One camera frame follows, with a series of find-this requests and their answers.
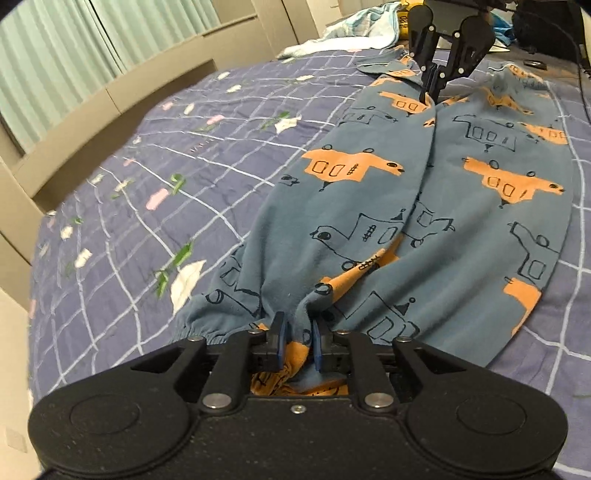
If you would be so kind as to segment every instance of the light green curtain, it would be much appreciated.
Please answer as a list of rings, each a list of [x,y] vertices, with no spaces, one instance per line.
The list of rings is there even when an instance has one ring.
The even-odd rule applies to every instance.
[[[211,0],[89,1],[127,69],[220,25]]]
[[[121,74],[105,39],[88,0],[24,0],[0,22],[0,113],[25,152]]]

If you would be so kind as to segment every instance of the purple bedsheet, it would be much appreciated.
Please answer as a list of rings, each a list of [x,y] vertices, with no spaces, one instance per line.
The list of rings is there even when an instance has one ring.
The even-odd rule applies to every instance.
[[[155,107],[43,220],[31,293],[35,401],[169,341],[175,309],[207,289],[286,166],[372,81],[354,63],[376,53],[321,52],[207,77]],[[476,85],[487,67],[455,83]],[[492,368],[562,405],[570,433],[557,469],[589,478],[591,128],[577,89],[551,87],[576,163],[571,224],[543,299]]]

